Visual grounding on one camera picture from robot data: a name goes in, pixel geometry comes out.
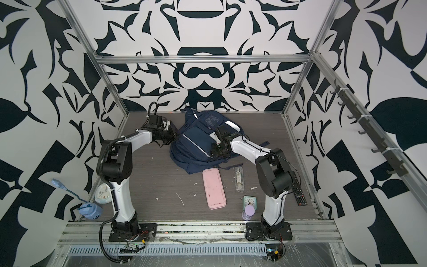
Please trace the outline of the navy blue school backpack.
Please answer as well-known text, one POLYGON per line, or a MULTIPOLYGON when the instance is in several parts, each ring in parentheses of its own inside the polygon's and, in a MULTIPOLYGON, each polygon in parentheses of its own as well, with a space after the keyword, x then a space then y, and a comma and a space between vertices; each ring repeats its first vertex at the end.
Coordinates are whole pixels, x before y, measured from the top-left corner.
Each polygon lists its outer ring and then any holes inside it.
POLYGON ((188 174, 194 174, 210 168, 219 168, 221 164, 233 159, 211 154, 212 144, 219 143, 214 137, 215 130, 221 125, 229 125, 245 136, 240 125, 217 111, 199 112, 186 108, 185 123, 178 130, 178 138, 170 146, 172 161, 188 174))

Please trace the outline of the pink pencil case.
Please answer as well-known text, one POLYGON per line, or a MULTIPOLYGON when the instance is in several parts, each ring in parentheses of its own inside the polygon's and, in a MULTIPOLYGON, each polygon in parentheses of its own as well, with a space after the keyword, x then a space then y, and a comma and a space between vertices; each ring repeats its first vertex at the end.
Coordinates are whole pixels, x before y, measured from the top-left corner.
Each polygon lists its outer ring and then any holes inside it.
POLYGON ((209 209, 216 210, 224 208, 227 201, 219 169, 211 168, 204 170, 202 178, 209 209))

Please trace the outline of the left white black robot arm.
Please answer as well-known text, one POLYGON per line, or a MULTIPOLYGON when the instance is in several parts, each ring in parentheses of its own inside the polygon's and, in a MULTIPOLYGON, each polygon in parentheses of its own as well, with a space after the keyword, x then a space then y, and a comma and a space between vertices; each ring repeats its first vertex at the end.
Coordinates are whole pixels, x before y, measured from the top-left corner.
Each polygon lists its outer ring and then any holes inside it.
POLYGON ((102 143, 96 172, 111 192, 113 219, 116 233, 132 236, 139 232, 137 212, 133 207, 129 178, 133 169, 133 152, 153 142, 169 145, 177 137, 177 128, 172 121, 159 115, 150 115, 143 126, 134 133, 102 143))

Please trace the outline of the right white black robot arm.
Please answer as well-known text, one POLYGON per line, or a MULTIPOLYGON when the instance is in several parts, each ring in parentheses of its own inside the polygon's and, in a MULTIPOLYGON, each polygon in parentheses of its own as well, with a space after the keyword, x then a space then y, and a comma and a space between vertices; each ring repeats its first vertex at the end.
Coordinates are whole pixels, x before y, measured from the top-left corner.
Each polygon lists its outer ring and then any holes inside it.
POLYGON ((266 196, 261 222, 248 224, 245 238, 248 241, 292 239, 290 226, 284 220, 284 205, 286 197, 292 193, 296 169, 282 150, 257 145, 229 125, 218 127, 213 136, 219 143, 212 146, 212 154, 223 157, 237 154, 253 163, 266 196))

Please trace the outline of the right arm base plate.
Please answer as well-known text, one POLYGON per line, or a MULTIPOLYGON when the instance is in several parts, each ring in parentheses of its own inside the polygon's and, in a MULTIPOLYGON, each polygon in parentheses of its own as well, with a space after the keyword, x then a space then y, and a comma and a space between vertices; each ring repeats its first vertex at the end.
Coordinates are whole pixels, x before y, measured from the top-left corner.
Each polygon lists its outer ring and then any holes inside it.
POLYGON ((245 239, 247 241, 256 240, 284 240, 290 241, 293 238, 290 224, 281 221, 277 225, 268 226, 265 222, 248 222, 246 224, 245 239))

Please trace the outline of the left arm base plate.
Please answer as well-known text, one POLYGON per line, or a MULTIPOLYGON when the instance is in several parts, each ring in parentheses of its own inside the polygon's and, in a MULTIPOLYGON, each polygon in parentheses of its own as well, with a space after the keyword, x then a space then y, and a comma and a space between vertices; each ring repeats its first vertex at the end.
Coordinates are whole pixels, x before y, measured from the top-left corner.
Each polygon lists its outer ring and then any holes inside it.
POLYGON ((125 242, 125 241, 150 241, 157 234, 156 223, 125 224, 121 222, 113 222, 109 242, 125 242))

